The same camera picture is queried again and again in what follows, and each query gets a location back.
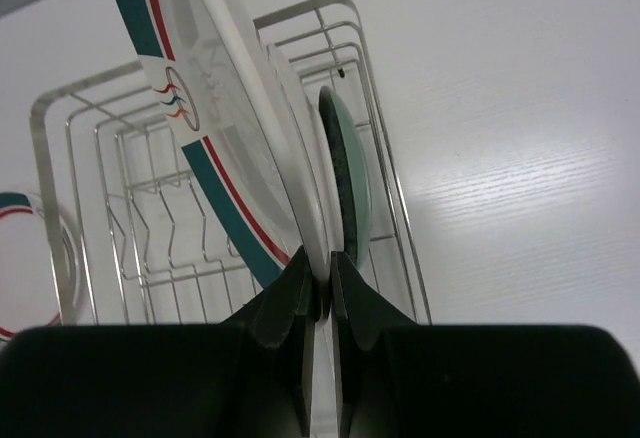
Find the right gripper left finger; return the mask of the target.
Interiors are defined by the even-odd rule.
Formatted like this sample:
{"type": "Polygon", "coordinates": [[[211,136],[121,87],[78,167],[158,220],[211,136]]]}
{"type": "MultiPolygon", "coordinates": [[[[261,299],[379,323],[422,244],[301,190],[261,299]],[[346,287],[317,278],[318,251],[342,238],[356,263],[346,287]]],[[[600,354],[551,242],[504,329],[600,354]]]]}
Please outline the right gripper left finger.
{"type": "Polygon", "coordinates": [[[218,324],[31,328],[1,354],[5,437],[306,437],[315,290],[298,250],[218,324]]]}

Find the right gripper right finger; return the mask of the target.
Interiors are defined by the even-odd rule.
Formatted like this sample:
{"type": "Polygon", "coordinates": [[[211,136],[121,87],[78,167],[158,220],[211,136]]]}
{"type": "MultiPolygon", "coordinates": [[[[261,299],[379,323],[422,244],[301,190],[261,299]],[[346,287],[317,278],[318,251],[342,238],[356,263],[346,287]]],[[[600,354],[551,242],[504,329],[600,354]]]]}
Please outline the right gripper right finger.
{"type": "Polygon", "coordinates": [[[639,377],[585,325],[420,325],[331,258],[343,437],[635,437],[639,377]]]}

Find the blue floral green plate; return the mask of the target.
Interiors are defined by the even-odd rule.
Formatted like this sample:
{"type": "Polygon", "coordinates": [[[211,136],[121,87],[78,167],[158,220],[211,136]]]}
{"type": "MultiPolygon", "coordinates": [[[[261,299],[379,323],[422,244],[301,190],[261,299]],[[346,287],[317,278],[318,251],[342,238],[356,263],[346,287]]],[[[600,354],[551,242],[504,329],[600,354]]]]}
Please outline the blue floral green plate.
{"type": "Polygon", "coordinates": [[[329,86],[319,91],[318,110],[336,179],[344,251],[361,267],[369,251],[372,216],[371,180],[364,146],[348,107],[329,86]]]}

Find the green red rimmed plate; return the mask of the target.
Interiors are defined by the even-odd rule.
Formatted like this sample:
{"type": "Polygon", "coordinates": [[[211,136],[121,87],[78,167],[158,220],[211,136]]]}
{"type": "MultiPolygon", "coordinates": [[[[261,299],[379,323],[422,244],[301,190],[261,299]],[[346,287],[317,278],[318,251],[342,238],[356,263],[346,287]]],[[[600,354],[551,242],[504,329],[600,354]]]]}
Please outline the green red rimmed plate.
{"type": "Polygon", "coordinates": [[[37,326],[60,323],[41,197],[1,193],[1,344],[37,326]]]}
{"type": "Polygon", "coordinates": [[[258,283],[304,247],[283,93],[242,0],[116,0],[179,147],[258,283]]]}

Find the white plate grey rim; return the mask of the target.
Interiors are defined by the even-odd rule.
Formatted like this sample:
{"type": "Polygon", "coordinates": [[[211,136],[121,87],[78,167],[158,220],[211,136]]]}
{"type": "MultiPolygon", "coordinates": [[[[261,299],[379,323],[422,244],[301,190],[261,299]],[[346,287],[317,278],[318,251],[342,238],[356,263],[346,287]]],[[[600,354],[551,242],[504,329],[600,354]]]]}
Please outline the white plate grey rim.
{"type": "Polygon", "coordinates": [[[335,244],[335,213],[320,119],[284,54],[274,44],[266,51],[285,104],[279,119],[290,150],[285,185],[313,273],[325,279],[335,244]]]}

